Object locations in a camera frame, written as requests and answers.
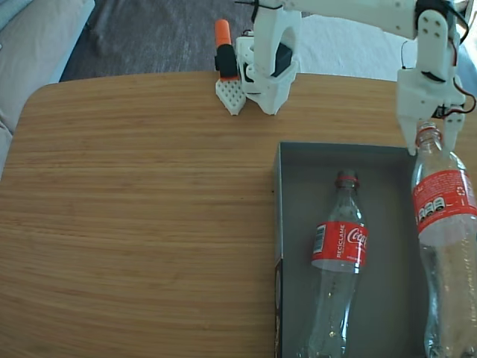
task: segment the gray carpet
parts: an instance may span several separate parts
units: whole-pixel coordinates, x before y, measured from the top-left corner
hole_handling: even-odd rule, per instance
[[[233,38],[252,28],[253,8],[233,0],[96,0],[62,81],[214,69],[214,24]]]

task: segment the perforated white block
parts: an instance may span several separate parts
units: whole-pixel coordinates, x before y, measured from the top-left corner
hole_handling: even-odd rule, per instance
[[[247,101],[239,80],[218,80],[215,84],[215,93],[233,116],[237,116],[240,113]]]

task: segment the red label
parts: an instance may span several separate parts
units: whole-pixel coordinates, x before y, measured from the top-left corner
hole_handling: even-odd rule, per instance
[[[477,216],[470,179],[460,170],[443,170],[425,178],[412,192],[419,233],[430,224],[459,214]]]
[[[353,222],[325,222],[316,229],[312,260],[342,260],[364,265],[367,228]]]

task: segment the wood grain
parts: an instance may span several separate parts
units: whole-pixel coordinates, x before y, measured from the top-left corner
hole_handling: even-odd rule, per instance
[[[278,116],[231,117],[215,80],[31,97],[0,183],[0,357],[272,357],[277,144],[403,145],[395,84],[301,75]]]

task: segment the red wire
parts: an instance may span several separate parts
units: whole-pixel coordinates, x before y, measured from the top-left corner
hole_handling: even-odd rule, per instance
[[[457,109],[457,108],[455,108],[455,109],[453,109],[453,110],[450,110],[448,113],[446,113],[446,115],[444,116],[443,119],[446,119],[448,116],[450,116],[450,115],[453,114],[453,113],[461,113],[461,114],[471,113],[471,112],[473,112],[474,109],[477,107],[477,99],[476,99],[476,97],[475,97],[472,93],[467,92],[465,89],[463,89],[462,87],[460,87],[460,86],[457,84],[457,82],[455,81],[455,78],[454,78],[454,86],[455,86],[455,88],[458,89],[458,91],[459,91],[460,93],[462,93],[462,94],[464,94],[464,95],[467,95],[467,96],[469,96],[469,97],[472,97],[472,100],[474,101],[474,104],[473,104],[473,106],[472,106],[469,110],[463,110],[463,109],[462,109],[462,110],[459,110],[459,109]]]

